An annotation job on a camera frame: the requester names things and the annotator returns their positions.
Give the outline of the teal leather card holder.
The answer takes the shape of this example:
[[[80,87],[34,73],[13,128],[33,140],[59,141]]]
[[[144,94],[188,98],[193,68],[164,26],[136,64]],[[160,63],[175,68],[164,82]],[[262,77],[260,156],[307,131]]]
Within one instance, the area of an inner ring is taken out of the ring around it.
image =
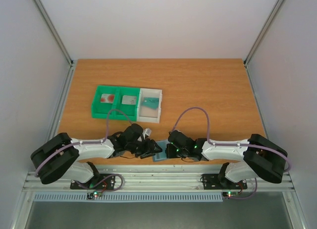
[[[161,161],[164,161],[167,159],[167,156],[166,156],[166,147],[167,147],[167,144],[169,143],[168,140],[161,140],[161,141],[158,141],[157,144],[162,148],[162,152],[160,153],[156,153],[152,159],[153,159],[153,162],[161,162]]]

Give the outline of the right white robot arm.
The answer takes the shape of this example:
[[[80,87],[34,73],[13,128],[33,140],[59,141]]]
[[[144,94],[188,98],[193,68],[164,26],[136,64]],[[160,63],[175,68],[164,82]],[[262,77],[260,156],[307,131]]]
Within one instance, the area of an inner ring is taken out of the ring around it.
[[[259,134],[240,141],[196,140],[182,132],[170,132],[165,150],[169,159],[190,158],[195,162],[225,160],[216,179],[207,179],[209,187],[234,189],[243,180],[259,177],[280,184],[287,163],[287,152]]]

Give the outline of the teal card in bin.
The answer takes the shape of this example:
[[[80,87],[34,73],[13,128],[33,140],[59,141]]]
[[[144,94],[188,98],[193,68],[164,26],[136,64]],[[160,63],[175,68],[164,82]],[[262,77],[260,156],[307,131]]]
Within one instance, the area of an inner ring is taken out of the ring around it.
[[[141,104],[143,107],[147,107],[156,110],[159,107],[159,98],[145,97]]]

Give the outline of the grey white card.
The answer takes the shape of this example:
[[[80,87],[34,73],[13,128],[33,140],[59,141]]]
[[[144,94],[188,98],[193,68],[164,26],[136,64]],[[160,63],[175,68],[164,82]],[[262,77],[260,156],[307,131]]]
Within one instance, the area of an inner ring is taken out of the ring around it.
[[[137,96],[123,95],[121,103],[123,105],[136,105]]]

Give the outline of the middle green bin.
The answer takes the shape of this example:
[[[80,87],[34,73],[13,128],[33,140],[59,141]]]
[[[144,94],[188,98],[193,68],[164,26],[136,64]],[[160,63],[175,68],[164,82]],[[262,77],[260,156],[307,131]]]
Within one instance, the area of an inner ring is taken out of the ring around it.
[[[131,121],[137,120],[137,108],[140,96],[140,88],[122,87],[118,86],[119,90],[115,95],[115,106],[113,109],[117,109],[126,114]],[[138,100],[136,105],[123,105],[121,103],[123,95],[137,96]]]

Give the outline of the green bin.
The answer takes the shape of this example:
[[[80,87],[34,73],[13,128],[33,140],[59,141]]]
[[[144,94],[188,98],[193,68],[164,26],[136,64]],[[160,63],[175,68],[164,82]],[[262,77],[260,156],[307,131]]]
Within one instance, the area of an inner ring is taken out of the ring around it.
[[[107,117],[108,112],[115,106],[115,95],[118,92],[117,86],[98,85],[91,104],[92,118]]]
[[[122,87],[118,86],[119,90],[115,95],[115,106],[113,109],[117,109],[126,114],[131,121],[137,120],[137,108],[140,96],[140,88]],[[121,103],[123,95],[137,96],[138,100],[136,105],[123,105]]]

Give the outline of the left green bin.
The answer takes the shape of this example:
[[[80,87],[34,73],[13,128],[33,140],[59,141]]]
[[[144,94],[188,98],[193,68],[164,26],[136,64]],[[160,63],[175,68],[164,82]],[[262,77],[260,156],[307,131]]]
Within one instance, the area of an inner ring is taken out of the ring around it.
[[[115,95],[118,92],[117,86],[98,85],[91,104],[92,118],[107,117],[108,112],[115,106]]]

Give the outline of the right small circuit board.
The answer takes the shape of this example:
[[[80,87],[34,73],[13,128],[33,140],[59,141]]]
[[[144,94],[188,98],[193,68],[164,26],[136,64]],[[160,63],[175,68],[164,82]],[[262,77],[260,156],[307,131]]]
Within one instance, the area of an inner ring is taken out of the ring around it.
[[[222,192],[222,196],[224,198],[232,198],[232,197],[237,197],[239,195],[240,195],[239,192],[234,192],[234,191]]]

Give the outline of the left small circuit board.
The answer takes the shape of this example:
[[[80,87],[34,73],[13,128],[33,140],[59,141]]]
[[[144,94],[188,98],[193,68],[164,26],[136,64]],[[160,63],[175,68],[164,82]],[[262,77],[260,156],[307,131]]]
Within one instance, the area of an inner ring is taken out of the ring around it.
[[[87,193],[87,199],[88,200],[95,200],[97,198],[102,197],[103,193],[102,192],[92,192],[92,193]]]

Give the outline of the aluminium front rail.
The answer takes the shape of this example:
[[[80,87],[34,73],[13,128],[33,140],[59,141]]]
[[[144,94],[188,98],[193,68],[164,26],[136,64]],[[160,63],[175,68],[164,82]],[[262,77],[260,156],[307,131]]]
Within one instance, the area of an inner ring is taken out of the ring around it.
[[[118,192],[202,192],[200,181],[204,173],[218,173],[221,165],[97,165],[101,173],[123,176],[124,185]],[[289,173],[283,175],[281,184],[258,178],[257,192],[294,192]],[[22,191],[71,191],[70,180],[61,179],[43,185],[34,172],[28,172]]]

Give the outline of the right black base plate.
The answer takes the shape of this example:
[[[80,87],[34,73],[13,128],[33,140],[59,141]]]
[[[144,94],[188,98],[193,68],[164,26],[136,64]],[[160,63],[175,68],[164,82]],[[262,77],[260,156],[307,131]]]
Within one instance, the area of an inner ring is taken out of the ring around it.
[[[225,176],[215,173],[202,174],[200,181],[203,184],[204,190],[244,190],[248,188],[247,183],[242,180],[239,182],[231,182]]]

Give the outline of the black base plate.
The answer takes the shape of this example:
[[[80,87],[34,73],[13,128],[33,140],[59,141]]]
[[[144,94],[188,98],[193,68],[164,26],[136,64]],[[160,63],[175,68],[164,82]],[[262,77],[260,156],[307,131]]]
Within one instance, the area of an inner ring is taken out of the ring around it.
[[[247,183],[242,180],[239,182],[231,182],[225,176],[215,173],[202,174],[200,181],[203,184],[204,190],[244,190],[248,188]]]
[[[99,175],[99,177],[95,176],[86,183],[72,181],[70,184],[70,189],[114,190],[115,180],[115,174],[102,173]]]

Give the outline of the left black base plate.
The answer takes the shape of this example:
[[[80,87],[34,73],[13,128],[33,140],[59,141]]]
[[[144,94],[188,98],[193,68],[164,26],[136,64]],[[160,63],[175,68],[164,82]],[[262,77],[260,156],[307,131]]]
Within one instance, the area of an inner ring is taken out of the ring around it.
[[[70,184],[70,189],[114,190],[115,180],[115,174],[102,173],[99,175],[99,177],[95,176],[86,183],[72,181]]]

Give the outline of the left aluminium frame post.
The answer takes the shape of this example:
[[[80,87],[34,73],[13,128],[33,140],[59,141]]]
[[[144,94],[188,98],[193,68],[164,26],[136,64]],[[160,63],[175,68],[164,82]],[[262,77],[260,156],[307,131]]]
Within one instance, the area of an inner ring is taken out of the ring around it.
[[[62,54],[64,55],[67,63],[69,64],[69,66],[73,65],[73,59],[70,57],[70,54],[68,52],[68,50],[66,49],[60,35],[58,34],[57,29],[55,28],[43,2],[41,0],[33,0],[37,10],[39,11],[41,17],[43,18],[46,26],[48,27],[50,33],[52,34],[53,38],[55,39],[58,47],[60,48]]]

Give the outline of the aluminium frame post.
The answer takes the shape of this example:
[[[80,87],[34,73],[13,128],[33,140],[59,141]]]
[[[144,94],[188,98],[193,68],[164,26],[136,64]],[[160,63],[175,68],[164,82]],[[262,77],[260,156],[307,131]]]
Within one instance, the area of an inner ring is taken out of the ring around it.
[[[41,0],[33,0],[37,10],[39,11],[41,17],[43,18],[46,26],[48,27],[50,33],[52,34],[53,38],[55,39],[58,47],[60,48],[62,54],[64,55],[67,63],[69,64],[69,66],[73,65],[73,59],[70,57],[70,54],[68,52],[68,50],[66,49],[60,35],[58,34],[57,29],[55,28],[43,2]]]
[[[248,67],[248,64],[250,63],[253,56],[255,55],[257,49],[259,48],[261,42],[265,38],[267,32],[269,31],[271,25],[273,24],[275,18],[277,17],[278,13],[282,9],[285,2],[286,2],[286,0],[276,0],[276,2],[274,3],[274,5],[273,5],[268,17],[266,18],[259,34],[257,35],[253,45],[251,46],[250,51],[248,52],[246,58],[243,61],[245,68]]]

